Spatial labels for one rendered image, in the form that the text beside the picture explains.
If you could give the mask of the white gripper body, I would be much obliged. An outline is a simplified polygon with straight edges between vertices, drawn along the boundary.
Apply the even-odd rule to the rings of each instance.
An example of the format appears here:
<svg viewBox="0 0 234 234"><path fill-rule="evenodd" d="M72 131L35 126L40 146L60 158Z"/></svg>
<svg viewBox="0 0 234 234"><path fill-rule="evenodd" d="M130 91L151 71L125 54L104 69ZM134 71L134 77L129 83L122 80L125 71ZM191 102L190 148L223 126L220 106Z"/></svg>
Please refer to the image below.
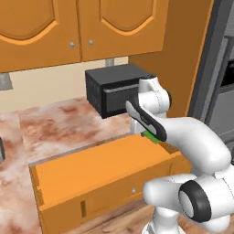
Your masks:
<svg viewBox="0 0 234 234"><path fill-rule="evenodd" d="M134 118L132 118L131 119L130 131L133 134L143 133L144 128L140 123L138 123Z"/></svg>

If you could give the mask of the green sponge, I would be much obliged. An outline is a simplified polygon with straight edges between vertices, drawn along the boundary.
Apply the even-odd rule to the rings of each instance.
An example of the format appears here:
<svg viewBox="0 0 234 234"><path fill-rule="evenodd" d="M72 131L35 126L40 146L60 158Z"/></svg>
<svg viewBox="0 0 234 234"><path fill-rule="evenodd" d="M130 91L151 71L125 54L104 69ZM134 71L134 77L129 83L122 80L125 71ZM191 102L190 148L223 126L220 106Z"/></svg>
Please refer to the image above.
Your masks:
<svg viewBox="0 0 234 234"><path fill-rule="evenodd" d="M159 140L154 137L153 134L151 134L149 131L144 131L141 133L141 136L142 137L146 137L147 139L149 139L151 142L153 142L154 144L158 144L159 143Z"/></svg>

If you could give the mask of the black microwave oven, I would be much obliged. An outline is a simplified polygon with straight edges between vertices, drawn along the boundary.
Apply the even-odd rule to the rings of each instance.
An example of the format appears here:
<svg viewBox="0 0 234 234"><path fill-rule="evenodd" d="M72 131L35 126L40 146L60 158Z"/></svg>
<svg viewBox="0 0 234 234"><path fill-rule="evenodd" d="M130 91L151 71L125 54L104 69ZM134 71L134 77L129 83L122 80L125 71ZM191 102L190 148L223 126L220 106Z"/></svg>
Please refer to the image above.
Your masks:
<svg viewBox="0 0 234 234"><path fill-rule="evenodd" d="M88 69L85 71L87 100L102 119L125 113L125 102L130 96L137 94L138 89L113 93L106 93L103 89L139 85L139 79L152 77L152 74L133 64Z"/></svg>

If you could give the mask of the orange wooden drawer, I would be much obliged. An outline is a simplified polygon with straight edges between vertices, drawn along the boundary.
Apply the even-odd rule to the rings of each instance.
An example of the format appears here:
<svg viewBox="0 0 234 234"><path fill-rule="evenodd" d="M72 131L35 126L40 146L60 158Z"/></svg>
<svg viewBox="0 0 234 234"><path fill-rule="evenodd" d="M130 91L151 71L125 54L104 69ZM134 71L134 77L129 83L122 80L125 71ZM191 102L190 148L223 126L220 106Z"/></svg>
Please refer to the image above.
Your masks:
<svg viewBox="0 0 234 234"><path fill-rule="evenodd" d="M145 182L190 170L178 150L141 135L29 167L43 234L63 234L141 197Z"/></svg>

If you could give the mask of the orange tall cabinet panel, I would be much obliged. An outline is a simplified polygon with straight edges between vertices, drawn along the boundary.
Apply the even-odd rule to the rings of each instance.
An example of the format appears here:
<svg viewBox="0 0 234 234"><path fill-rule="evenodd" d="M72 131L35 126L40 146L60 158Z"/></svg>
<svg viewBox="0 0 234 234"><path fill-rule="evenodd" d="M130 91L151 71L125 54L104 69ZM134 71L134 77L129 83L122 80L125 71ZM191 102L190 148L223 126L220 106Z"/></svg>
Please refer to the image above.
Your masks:
<svg viewBox="0 0 234 234"><path fill-rule="evenodd" d="M214 0L170 0L163 50L129 57L172 95L168 117L187 116Z"/></svg>

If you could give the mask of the grey fridge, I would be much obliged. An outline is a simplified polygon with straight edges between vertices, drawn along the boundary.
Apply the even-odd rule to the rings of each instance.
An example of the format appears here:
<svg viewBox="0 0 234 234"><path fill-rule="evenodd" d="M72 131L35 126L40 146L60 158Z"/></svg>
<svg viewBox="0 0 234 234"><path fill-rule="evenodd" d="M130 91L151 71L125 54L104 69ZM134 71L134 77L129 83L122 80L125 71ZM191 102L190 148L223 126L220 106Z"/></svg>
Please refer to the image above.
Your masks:
<svg viewBox="0 0 234 234"><path fill-rule="evenodd" d="M215 0L188 116L234 145L234 0Z"/></svg>

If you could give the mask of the orange arched cupboard door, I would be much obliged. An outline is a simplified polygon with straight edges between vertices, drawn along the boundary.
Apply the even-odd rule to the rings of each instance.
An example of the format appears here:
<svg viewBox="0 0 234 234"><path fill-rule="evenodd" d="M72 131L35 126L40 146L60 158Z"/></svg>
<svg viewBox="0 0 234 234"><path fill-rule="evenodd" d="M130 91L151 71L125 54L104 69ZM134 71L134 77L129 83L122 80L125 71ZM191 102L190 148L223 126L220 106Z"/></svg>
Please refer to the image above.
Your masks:
<svg viewBox="0 0 234 234"><path fill-rule="evenodd" d="M169 0L78 0L82 59L160 51L168 7Z"/></svg>
<svg viewBox="0 0 234 234"><path fill-rule="evenodd" d="M77 0L0 0L0 72L79 61Z"/></svg>

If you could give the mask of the dark grey appliance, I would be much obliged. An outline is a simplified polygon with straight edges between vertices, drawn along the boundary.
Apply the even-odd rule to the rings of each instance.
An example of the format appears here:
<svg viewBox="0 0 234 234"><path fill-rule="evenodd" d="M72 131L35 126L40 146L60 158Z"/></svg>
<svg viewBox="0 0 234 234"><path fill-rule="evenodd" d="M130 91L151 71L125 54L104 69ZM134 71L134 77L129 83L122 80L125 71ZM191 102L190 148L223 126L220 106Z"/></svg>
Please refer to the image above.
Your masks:
<svg viewBox="0 0 234 234"><path fill-rule="evenodd" d="M5 148L2 138L0 137L0 164L5 160Z"/></svg>

